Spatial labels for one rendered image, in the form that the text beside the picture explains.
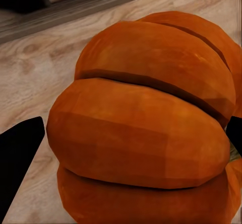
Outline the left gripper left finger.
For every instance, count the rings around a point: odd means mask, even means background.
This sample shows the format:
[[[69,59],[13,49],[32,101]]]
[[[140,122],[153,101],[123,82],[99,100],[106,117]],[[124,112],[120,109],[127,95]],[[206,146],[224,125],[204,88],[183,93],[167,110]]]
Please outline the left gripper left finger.
[[[44,138],[41,116],[17,123],[0,134],[0,224]]]

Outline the pumpkin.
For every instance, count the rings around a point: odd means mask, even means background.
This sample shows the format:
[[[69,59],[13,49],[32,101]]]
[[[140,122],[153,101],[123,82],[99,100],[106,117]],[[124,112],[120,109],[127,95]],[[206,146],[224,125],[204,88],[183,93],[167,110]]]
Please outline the pumpkin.
[[[242,48],[198,15],[116,23],[82,51],[46,133],[78,224],[231,224],[242,157]]]

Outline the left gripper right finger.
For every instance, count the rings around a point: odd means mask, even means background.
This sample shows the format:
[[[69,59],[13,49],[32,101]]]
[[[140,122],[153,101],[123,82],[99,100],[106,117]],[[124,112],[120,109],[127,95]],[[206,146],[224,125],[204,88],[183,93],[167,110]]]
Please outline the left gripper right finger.
[[[226,135],[242,157],[242,118],[231,117],[227,124]]]

